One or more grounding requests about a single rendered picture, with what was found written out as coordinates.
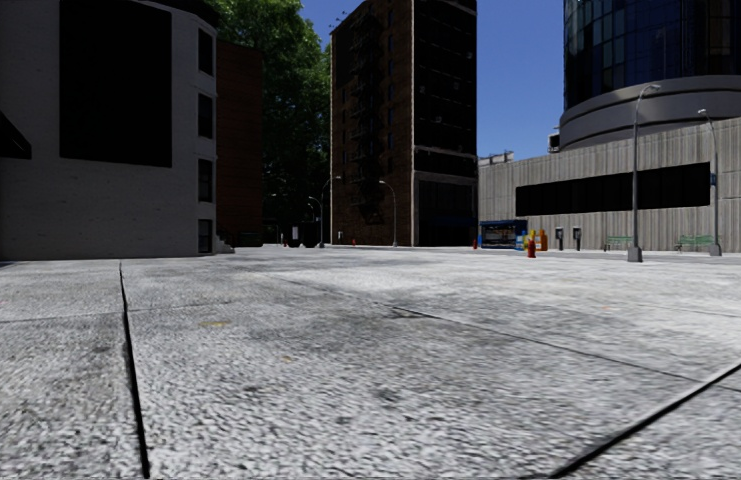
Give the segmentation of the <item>brown brick building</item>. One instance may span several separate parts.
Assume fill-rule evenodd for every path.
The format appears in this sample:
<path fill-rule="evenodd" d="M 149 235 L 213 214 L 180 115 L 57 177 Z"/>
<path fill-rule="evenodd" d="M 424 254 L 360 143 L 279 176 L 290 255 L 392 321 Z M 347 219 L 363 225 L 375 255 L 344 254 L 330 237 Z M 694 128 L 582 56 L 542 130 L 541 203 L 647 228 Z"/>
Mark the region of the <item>brown brick building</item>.
<path fill-rule="evenodd" d="M 331 35 L 330 240 L 477 236 L 477 0 L 362 0 Z"/>

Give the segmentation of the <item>blue booth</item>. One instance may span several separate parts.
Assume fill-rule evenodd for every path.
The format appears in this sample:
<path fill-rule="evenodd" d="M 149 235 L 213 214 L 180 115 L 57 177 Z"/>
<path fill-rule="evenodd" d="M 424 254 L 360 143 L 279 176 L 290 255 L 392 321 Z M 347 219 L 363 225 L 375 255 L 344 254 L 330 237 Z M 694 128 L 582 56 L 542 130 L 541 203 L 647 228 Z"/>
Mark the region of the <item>blue booth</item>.
<path fill-rule="evenodd" d="M 528 221 L 524 219 L 479 222 L 479 245 L 484 249 L 522 250 Z"/>

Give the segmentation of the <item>trees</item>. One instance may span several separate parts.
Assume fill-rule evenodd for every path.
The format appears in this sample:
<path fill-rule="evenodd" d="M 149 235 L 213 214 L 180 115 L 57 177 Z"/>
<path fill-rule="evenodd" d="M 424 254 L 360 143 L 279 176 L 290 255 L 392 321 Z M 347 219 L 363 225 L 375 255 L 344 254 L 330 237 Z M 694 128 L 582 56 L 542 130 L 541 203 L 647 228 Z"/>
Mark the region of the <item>trees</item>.
<path fill-rule="evenodd" d="M 263 217 L 290 234 L 312 217 L 329 167 L 330 52 L 300 0 L 204 0 L 219 36 L 263 55 Z"/>

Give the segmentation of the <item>red brick building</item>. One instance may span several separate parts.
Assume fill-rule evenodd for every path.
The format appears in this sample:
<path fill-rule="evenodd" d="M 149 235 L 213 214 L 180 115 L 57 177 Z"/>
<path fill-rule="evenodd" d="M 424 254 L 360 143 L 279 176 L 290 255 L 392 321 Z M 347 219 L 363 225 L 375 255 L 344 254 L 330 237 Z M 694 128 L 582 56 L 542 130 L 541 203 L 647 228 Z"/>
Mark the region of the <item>red brick building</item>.
<path fill-rule="evenodd" d="M 216 44 L 216 231 L 232 247 L 263 243 L 263 56 Z"/>

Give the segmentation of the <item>pale concrete building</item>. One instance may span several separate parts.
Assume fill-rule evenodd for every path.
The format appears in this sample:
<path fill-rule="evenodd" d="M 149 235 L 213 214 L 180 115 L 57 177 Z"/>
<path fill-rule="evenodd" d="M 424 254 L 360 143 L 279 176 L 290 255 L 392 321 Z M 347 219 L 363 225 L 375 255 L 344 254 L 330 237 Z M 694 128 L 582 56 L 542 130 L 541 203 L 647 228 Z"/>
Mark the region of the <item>pale concrete building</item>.
<path fill-rule="evenodd" d="M 719 157 L 719 240 L 741 253 L 741 117 L 714 120 Z M 603 249 L 609 235 L 632 237 L 632 140 L 622 140 L 514 162 L 482 164 L 480 221 L 524 219 L 564 246 Z M 639 134 L 639 244 L 673 250 L 681 235 L 713 236 L 710 170 L 712 138 L 706 121 L 687 128 Z"/>

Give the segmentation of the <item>white brick building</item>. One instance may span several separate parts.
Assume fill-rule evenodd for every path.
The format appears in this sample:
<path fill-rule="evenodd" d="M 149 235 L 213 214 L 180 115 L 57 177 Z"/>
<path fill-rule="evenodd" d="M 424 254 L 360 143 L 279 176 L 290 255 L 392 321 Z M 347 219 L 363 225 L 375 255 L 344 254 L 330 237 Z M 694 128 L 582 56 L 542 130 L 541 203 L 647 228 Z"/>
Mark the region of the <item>white brick building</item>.
<path fill-rule="evenodd" d="M 219 16 L 204 0 L 0 0 L 0 261 L 215 252 Z"/>

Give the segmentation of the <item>glass tower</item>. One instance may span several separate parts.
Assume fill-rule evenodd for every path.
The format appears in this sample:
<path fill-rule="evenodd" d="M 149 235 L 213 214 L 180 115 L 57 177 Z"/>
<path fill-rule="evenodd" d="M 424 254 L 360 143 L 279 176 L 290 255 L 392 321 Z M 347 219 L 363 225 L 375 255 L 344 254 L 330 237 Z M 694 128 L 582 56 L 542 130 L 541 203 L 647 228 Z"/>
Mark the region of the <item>glass tower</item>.
<path fill-rule="evenodd" d="M 572 150 L 741 117 L 741 0 L 563 0 Z"/>

